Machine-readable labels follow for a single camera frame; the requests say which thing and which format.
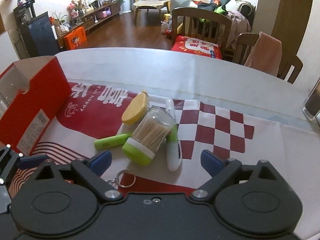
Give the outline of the wooden tv cabinet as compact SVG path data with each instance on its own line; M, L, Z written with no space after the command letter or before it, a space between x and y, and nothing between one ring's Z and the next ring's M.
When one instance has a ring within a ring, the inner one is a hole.
M120 14L120 5L121 3L119 1L108 2L107 4L86 12L83 16L79 17L79 19L81 20L80 24L75 24L71 27L69 32L57 38L57 44L60 50L66 50L64 39L66 35L69 35L75 29L80 27L83 27L85 33L88 34L91 29L102 24L109 18L118 16Z

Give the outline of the wooden chair pink cloth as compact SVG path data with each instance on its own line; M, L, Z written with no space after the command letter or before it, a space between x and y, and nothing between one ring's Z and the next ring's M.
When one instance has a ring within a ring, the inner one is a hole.
M300 58L282 42L263 32L239 35L233 62L293 84L303 68Z

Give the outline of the white green pen bottle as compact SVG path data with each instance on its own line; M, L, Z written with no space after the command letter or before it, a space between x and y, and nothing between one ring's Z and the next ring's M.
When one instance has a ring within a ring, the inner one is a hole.
M171 132L166 137L166 159L167 159L167 167L169 171L174 172L178 170L182 162L182 155L181 155L181 145L178 139L177 134L177 123L176 123L176 112L175 112L175 105L172 99L168 99L166 101L166 111L168 114L171 115L175 124L172 127Z

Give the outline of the dark blue standing panel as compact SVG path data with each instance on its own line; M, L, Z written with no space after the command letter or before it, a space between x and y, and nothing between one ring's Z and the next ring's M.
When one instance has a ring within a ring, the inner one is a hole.
M60 52L48 12L23 23L20 32L29 57L54 56Z

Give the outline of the wooden dining chair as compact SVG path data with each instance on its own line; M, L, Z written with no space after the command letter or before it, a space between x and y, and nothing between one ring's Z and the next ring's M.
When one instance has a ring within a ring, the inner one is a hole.
M178 38L186 37L216 44L221 53L225 53L232 26L227 16L199 8L180 7L172 11L171 19L173 46L178 44Z

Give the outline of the white plastic bag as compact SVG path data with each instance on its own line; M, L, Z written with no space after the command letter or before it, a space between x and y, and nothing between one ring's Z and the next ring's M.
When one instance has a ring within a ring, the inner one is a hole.
M191 0L170 0L170 12L176 8L189 7Z

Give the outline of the green tube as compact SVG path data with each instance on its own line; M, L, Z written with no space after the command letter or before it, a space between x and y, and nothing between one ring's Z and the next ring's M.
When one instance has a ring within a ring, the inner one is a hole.
M124 145L127 139L129 139L129 137L131 136L131 134L132 133L123 133L123 134L118 134L111 137L95 140L94 148L96 150L104 150L107 148Z

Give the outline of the toothpick jar green lid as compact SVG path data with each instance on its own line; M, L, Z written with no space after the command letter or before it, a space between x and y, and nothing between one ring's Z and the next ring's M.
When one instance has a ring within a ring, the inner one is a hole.
M151 107L123 145L123 152L134 163L149 165L174 124L173 117L165 110Z

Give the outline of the orange gift box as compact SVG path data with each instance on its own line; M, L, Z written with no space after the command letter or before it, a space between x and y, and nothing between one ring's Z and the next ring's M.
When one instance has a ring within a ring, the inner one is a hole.
M74 50L87 41L84 27L78 27L63 38L67 50Z

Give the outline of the round wooden coffee table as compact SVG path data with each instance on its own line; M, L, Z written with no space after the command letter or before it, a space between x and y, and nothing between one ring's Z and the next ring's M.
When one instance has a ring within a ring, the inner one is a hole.
M147 14L149 14L149 10L157 10L159 19L162 20L162 9L166 8L167 12L170 12L169 2L170 0L140 0L133 3L135 12L134 24L137 24L138 13L141 10L147 10Z

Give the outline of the red printed cushion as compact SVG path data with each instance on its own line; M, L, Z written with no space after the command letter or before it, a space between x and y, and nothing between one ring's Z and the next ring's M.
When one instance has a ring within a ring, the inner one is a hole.
M193 37L178 36L171 51L178 51L187 54L222 59L220 47L211 42L203 41Z

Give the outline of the yellow oval case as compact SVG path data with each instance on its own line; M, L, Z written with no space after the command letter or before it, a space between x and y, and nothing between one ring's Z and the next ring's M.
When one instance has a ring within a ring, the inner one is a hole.
M149 110L149 95L146 91L137 94L129 103L121 120L125 125L134 125L144 118Z

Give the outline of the red cardboard box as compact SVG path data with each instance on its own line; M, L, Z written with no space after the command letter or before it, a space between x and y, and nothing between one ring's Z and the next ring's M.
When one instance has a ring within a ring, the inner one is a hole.
M57 57L13 62L1 74L1 143L31 154L70 94Z

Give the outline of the sofa with clothes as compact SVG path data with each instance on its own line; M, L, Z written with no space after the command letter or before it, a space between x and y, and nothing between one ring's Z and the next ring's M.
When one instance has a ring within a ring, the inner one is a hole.
M242 0L192 0L199 9L214 11L232 22L226 48L235 50L238 37L250 33L255 17L255 7Z

